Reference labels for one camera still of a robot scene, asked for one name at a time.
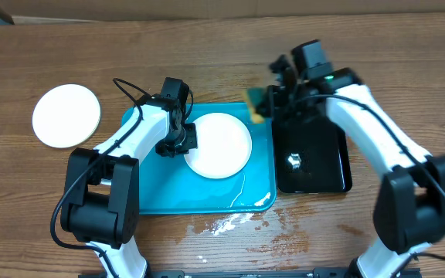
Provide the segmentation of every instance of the blue mat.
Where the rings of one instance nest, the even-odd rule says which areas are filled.
[[[124,114],[121,124],[131,116]],[[154,149],[140,166],[140,214],[174,215],[263,212],[277,196],[271,123],[252,124],[245,103],[194,104],[187,123],[210,113],[240,119],[252,137],[252,154],[246,166],[224,179],[196,174],[183,155],[162,158]]]

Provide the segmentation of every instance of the wood grain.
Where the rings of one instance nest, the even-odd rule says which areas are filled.
[[[72,149],[45,147],[32,132],[33,107],[47,90],[78,83],[95,92],[103,117],[81,146],[94,147],[131,105],[113,77],[156,93],[172,76],[193,89],[196,103],[240,101],[241,90],[273,82],[269,62],[316,38],[336,67],[359,73],[415,141],[445,152],[445,13],[0,27],[0,276],[101,270],[92,252],[61,249],[49,236]],[[142,254],[154,270],[347,266],[375,235],[379,188],[348,145],[354,186],[347,195],[280,194],[269,211],[253,215],[141,217],[135,236]],[[228,222],[234,228],[220,232]],[[445,255],[445,240],[431,250]],[[427,277],[445,276],[440,261],[416,266]]]

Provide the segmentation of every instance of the black container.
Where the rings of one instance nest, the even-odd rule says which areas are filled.
[[[352,188],[346,137],[328,118],[272,125],[277,187],[285,193],[347,192]]]

